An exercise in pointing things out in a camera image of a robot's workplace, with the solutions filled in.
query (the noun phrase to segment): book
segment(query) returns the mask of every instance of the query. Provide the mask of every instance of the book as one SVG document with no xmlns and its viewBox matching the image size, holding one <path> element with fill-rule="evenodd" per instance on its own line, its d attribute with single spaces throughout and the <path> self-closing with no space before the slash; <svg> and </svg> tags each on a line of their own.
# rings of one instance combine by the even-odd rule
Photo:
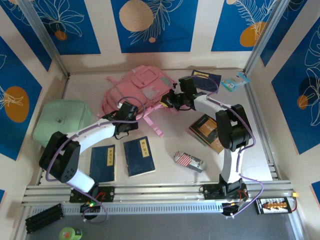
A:
<svg viewBox="0 0 320 240">
<path fill-rule="evenodd" d="M 129 177 L 156 170 L 150 145 L 146 136 L 123 143 Z"/>
<path fill-rule="evenodd" d="M 221 75 L 216 75 L 198 70 L 192 71 L 192 80 L 196 88 L 208 92 L 218 92 L 215 83 L 208 78 L 211 78 L 213 81 L 215 81 L 218 87 L 220 86 Z"/>
<path fill-rule="evenodd" d="M 189 127 L 189 129 L 218 154 L 224 149 L 218 138 L 217 123 L 208 115 L 205 114 L 200 117 Z"/>
<path fill-rule="evenodd" d="M 115 180 L 115 145 L 93 147 L 90 177 L 97 183 Z"/>
</svg>

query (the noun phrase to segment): orange circle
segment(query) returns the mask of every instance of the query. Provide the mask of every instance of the orange circle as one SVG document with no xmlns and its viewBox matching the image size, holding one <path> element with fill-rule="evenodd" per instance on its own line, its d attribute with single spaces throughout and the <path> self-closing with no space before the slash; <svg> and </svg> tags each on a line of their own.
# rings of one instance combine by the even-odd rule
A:
<svg viewBox="0 0 320 240">
<path fill-rule="evenodd" d="M 65 34 L 63 31 L 58 30 L 54 33 L 54 35 L 60 41 L 67 40 L 67 34 Z"/>
<path fill-rule="evenodd" d="M 260 21 L 247 27 L 240 36 L 240 44 L 247 48 L 254 47 L 265 25 L 264 21 Z"/>
<path fill-rule="evenodd" d="M 130 32 L 144 31 L 154 22 L 151 8 L 141 0 L 127 1 L 119 11 L 119 18 L 122 26 Z"/>
<path fill-rule="evenodd" d="M 9 87 L 5 91 L 4 109 L 6 115 L 16 123 L 22 123 L 26 120 L 29 113 L 29 98 L 26 91 L 19 86 Z"/>
<path fill-rule="evenodd" d="M 150 37 L 150 38 L 149 38 L 149 42 L 153 44 L 153 43 L 156 42 L 156 39 L 155 39 L 154 37 Z"/>
<path fill-rule="evenodd" d="M 298 98 L 297 104 L 300 109 L 305 109 L 308 106 L 308 98 L 305 95 L 301 95 Z"/>
</svg>

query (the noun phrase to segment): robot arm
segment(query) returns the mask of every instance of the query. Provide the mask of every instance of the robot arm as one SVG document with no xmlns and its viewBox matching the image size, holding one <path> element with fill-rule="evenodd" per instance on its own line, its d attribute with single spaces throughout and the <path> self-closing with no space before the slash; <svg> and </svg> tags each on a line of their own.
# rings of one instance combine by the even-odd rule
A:
<svg viewBox="0 0 320 240">
<path fill-rule="evenodd" d="M 240 189 L 242 185 L 239 173 L 243 151 L 240 154 L 239 151 L 248 145 L 251 138 L 245 126 L 238 121 L 230 109 L 237 112 L 249 126 L 244 108 L 239 104 L 234 106 L 222 104 L 208 97 L 204 92 L 197 92 L 191 77 L 179 79 L 179 84 L 182 93 L 176 94 L 175 91 L 170 90 L 169 93 L 162 97 L 160 102 L 168 108 L 176 108 L 177 110 L 182 106 L 188 106 L 195 111 L 201 111 L 216 119 L 218 137 L 225 148 L 223 169 L 219 176 L 219 195 L 226 196 Z M 56 152 L 63 143 L 68 141 L 62 151 L 59 152 L 49 173 L 61 183 L 69 184 L 82 192 L 88 193 L 95 185 L 95 182 L 78 169 L 79 155 L 85 149 L 103 139 L 138 129 L 138 123 L 134 122 L 137 112 L 138 108 L 136 106 L 124 102 L 119 111 L 104 116 L 84 130 L 69 134 L 54 133 L 39 161 L 40 167 L 47 170 Z"/>
<path fill-rule="evenodd" d="M 179 79 L 181 93 L 171 90 L 164 95 L 161 103 L 167 108 L 180 109 L 182 106 L 200 111 L 216 120 L 217 132 L 221 145 L 224 147 L 223 169 L 219 176 L 220 194 L 228 195 L 241 188 L 239 176 L 244 151 L 251 138 L 246 127 L 233 114 L 237 113 L 249 126 L 244 108 L 240 105 L 227 105 L 212 99 L 204 92 L 197 92 L 191 77 Z"/>
<path fill-rule="evenodd" d="M 137 113 L 138 108 L 125 101 L 119 111 L 105 115 L 83 130 L 68 134 L 59 131 L 54 133 L 39 161 L 40 167 L 47 170 L 56 152 L 68 141 L 49 172 L 61 183 L 88 193 L 95 185 L 95 181 L 78 169 L 80 154 L 103 139 L 138 129 L 138 123 L 135 122 Z"/>
</svg>

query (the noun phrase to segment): pink backpack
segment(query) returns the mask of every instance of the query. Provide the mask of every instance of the pink backpack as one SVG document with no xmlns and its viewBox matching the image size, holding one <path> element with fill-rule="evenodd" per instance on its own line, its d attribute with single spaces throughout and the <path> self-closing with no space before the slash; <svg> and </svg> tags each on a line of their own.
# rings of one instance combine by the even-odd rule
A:
<svg viewBox="0 0 320 240">
<path fill-rule="evenodd" d="M 114 86 L 105 92 L 101 104 L 104 114 L 109 114 L 118 109 L 118 101 L 123 97 L 138 98 L 145 106 L 146 112 L 143 119 L 155 130 L 159 137 L 164 134 L 159 128 L 151 121 L 148 114 L 152 111 L 162 108 L 159 103 L 161 97 L 168 93 L 175 83 L 170 77 L 163 73 L 155 66 L 141 65 L 130 70 L 119 81 L 113 77 L 107 77 Z M 128 101 L 139 109 L 139 116 L 142 116 L 142 105 L 135 99 L 127 98 L 121 100 L 121 103 Z"/>
</svg>

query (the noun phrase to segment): blue book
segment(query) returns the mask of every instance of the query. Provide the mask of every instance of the blue book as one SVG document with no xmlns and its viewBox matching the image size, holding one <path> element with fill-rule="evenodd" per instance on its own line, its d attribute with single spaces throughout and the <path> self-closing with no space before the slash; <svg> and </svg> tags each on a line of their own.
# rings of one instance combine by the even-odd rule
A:
<svg viewBox="0 0 320 240">
<path fill-rule="evenodd" d="M 115 145 L 93 147 L 90 177 L 97 183 L 115 180 Z"/>
<path fill-rule="evenodd" d="M 156 170 L 146 136 L 123 143 L 129 177 Z"/>
<path fill-rule="evenodd" d="M 215 91 L 218 92 L 217 86 L 218 87 L 220 86 L 221 75 L 193 70 L 192 80 L 193 80 L 194 86 L 198 89 L 208 91 L 208 92 L 215 92 Z"/>
</svg>

